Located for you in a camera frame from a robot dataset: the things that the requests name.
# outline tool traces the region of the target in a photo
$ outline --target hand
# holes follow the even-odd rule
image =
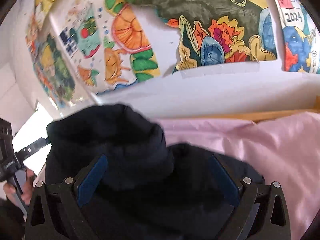
[[[27,173],[27,179],[26,179],[25,184],[21,188],[22,192],[23,192],[23,194],[21,195],[21,199],[26,203],[26,205],[29,205],[31,197],[32,197],[32,193],[33,193],[32,183],[34,181],[35,173],[32,170],[29,170],[28,168],[26,170],[26,173]],[[13,197],[13,194],[16,192],[15,187],[12,186],[10,183],[6,183],[3,186],[3,190],[4,190],[4,193],[7,195],[7,198],[13,204],[18,206],[17,203],[15,202],[15,198]]]

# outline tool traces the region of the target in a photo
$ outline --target black jacket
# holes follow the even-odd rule
[[[100,153],[108,169],[82,212],[100,239],[213,239],[233,206],[208,167],[213,154],[166,146],[161,127],[123,105],[93,106],[47,127],[46,184],[61,183]],[[234,174],[263,183],[251,166],[221,156]]]

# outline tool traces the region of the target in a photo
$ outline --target orange slice drawing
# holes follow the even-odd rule
[[[129,4],[126,4],[113,20],[111,32],[115,42],[130,54],[151,48]]]

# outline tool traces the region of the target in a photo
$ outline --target pink bed sheet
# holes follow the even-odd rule
[[[255,124],[228,119],[157,119],[167,145],[188,142],[251,164],[279,181],[291,239],[299,240],[320,209],[320,114],[301,113]]]

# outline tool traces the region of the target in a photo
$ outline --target metal rivet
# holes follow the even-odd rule
[[[65,183],[67,184],[71,184],[73,182],[73,178],[69,177],[69,178],[66,178],[65,180]]]
[[[277,181],[275,181],[275,182],[273,183],[273,186],[275,186],[275,187],[280,187],[280,183],[277,182]]]
[[[43,185],[43,181],[38,181],[36,187],[41,187]]]
[[[243,178],[243,182],[246,184],[251,184],[252,180],[248,177]]]

